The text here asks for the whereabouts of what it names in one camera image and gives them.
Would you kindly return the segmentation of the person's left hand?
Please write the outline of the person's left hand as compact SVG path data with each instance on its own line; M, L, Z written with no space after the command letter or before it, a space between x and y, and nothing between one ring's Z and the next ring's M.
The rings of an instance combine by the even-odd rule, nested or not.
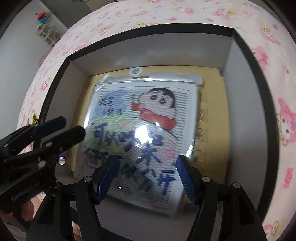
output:
M34 204L31 199L28 200L26 203L22 204L20 206L20 209L21 209L21 218L24 221L29 221L33 217L35 212ZM1 210L1 217L10 217L10 216L13 216L13 214L14 214L13 212L4 213Z

